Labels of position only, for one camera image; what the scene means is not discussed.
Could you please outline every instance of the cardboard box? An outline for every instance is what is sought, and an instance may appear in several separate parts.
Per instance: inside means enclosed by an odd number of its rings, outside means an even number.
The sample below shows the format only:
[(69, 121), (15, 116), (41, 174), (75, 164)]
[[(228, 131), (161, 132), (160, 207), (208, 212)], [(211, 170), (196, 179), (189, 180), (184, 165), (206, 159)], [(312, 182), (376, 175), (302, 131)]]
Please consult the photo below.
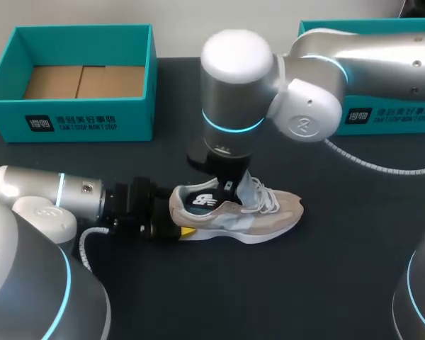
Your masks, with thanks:
[(157, 56), (151, 25), (16, 27), (0, 59), (7, 142), (148, 141)]
[[(425, 32), (425, 18), (301, 21), (299, 35), (313, 28), (358, 34)], [(350, 118), (365, 120), (350, 123)], [(347, 96), (336, 135), (376, 135), (425, 132), (425, 102), (370, 96)]]

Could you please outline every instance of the white shoelace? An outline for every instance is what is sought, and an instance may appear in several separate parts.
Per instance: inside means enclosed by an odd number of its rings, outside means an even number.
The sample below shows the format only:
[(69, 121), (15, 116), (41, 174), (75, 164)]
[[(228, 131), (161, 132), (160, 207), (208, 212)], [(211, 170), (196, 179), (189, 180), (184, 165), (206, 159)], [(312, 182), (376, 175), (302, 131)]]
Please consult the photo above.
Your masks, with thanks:
[(251, 209), (242, 209), (243, 213), (271, 214), (276, 213), (280, 209), (277, 197), (272, 189), (265, 187), (259, 179), (252, 177), (257, 194), (258, 205)]

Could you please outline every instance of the teal box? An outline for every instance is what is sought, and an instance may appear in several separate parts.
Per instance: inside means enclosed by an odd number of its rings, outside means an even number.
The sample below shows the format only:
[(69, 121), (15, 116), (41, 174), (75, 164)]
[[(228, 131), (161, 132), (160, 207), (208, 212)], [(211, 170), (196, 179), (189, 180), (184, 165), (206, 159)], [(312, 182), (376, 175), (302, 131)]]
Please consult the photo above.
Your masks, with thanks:
[[(23, 100), (34, 66), (145, 66), (142, 97)], [(152, 138), (157, 56), (151, 25), (16, 27), (0, 59), (6, 142)]]
[[(301, 21), (299, 35), (313, 28), (331, 28), (358, 34), (425, 32), (425, 18), (389, 18), (335, 21)], [(351, 114), (370, 111), (365, 124), (345, 124)], [(370, 96), (347, 96), (336, 135), (376, 135), (425, 132), (425, 102)]]

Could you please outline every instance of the brown cardboard insert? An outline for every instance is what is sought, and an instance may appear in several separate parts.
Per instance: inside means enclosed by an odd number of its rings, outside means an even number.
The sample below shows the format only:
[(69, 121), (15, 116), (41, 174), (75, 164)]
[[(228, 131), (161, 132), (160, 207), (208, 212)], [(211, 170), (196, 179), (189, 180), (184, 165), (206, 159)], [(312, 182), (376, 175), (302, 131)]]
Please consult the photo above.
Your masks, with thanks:
[(24, 99), (141, 97), (143, 66), (42, 66), (33, 69)]

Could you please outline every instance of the shoe sole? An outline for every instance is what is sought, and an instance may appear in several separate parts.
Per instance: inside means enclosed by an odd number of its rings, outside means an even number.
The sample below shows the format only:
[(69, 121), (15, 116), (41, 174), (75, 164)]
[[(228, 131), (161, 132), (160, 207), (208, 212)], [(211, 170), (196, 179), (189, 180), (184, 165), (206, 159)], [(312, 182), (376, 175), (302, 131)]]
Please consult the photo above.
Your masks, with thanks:
[(195, 234), (187, 236), (186, 238), (181, 238), (180, 241), (204, 241), (206, 239), (212, 239), (214, 237), (232, 237), (245, 244), (257, 244), (267, 242), (270, 239), (275, 239), (276, 237), (281, 236), (282, 234), (293, 228), (298, 222), (299, 220), (283, 229), (278, 230), (277, 232), (273, 232), (267, 235), (247, 235), (242, 234), (241, 232), (231, 232), (229, 230), (223, 229), (197, 229)]

